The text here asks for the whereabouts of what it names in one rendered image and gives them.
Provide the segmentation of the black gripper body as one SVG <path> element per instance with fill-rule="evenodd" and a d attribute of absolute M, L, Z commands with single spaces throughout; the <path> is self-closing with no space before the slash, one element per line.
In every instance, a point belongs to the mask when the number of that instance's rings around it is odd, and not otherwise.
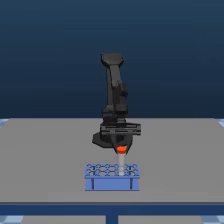
<path fill-rule="evenodd" d="M 137 123 L 114 123 L 100 126 L 102 135 L 140 135 L 141 125 Z"/>

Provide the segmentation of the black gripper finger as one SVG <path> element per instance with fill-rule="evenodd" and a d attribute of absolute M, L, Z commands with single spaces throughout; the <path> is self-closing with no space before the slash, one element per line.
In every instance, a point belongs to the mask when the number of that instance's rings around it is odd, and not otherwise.
<path fill-rule="evenodd" d="M 133 135 L 127 135 L 125 136 L 125 145 L 127 147 L 126 151 L 129 151 L 133 143 Z"/>
<path fill-rule="evenodd" d="M 117 151 L 118 142 L 117 142 L 117 137 L 116 137 L 116 135 L 111 135 L 111 136 L 110 136 L 110 140 L 111 140 L 111 145 L 112 145 L 114 151 Z"/>

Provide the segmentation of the orange-capped clear centrifuge tube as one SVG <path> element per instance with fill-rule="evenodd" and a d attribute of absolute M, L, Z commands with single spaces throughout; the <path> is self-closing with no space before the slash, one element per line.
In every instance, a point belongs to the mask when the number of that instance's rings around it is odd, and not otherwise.
<path fill-rule="evenodd" d="M 120 176 L 124 175 L 125 170 L 125 156 L 127 152 L 126 146 L 118 146 L 117 147 L 117 155 L 118 155 L 118 174 Z"/>

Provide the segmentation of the blue tube rack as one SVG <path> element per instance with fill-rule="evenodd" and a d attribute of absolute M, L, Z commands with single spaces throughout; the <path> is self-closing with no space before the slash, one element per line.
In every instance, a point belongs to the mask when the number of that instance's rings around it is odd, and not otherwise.
<path fill-rule="evenodd" d="M 117 164 L 87 164 L 86 191 L 138 191 L 140 173 L 137 164 L 126 164 L 120 175 Z"/>

